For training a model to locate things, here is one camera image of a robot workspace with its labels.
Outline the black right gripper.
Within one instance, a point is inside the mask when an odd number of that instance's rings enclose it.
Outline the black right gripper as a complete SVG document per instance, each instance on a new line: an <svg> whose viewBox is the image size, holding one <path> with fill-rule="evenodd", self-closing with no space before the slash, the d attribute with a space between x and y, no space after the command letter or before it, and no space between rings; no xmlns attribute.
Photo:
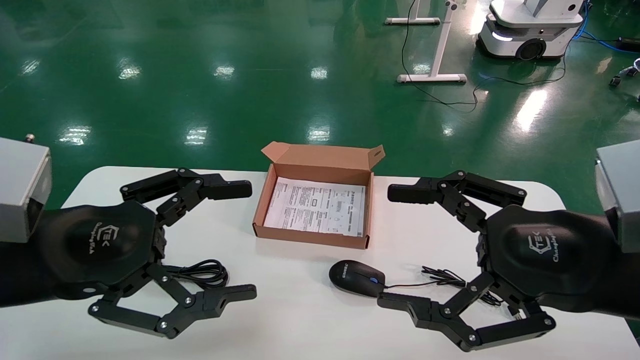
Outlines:
<svg viewBox="0 0 640 360"><path fill-rule="evenodd" d="M407 312L416 328L444 334L468 353L542 337L556 327L541 306L562 312L598 310L597 292L614 258L614 234L603 216L569 210L521 207L519 187L457 170L445 177L420 177L415 184L391 184L394 203L437 203L478 239L480 275L446 303L428 297L381 292L377 305ZM486 218L471 198L503 208ZM497 285L508 301L521 302L525 317L473 329L461 314Z"/></svg>

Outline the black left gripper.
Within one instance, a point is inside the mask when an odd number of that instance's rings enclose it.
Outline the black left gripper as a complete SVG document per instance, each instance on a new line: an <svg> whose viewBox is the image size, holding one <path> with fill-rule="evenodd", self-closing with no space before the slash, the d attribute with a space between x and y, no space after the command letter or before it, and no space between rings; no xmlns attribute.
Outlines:
<svg viewBox="0 0 640 360"><path fill-rule="evenodd" d="M206 199L249 198L251 182L178 168L119 191L126 202L46 210L39 221L38 255L56 298L81 300L106 292L87 310L94 319L174 339L197 321L219 318L229 303L258 296L253 284L228 285L229 272L221 262L183 267L156 263L165 255L162 226L173 226ZM142 205L166 196L157 215ZM151 281L176 301L169 313L156 316L118 305Z"/></svg>

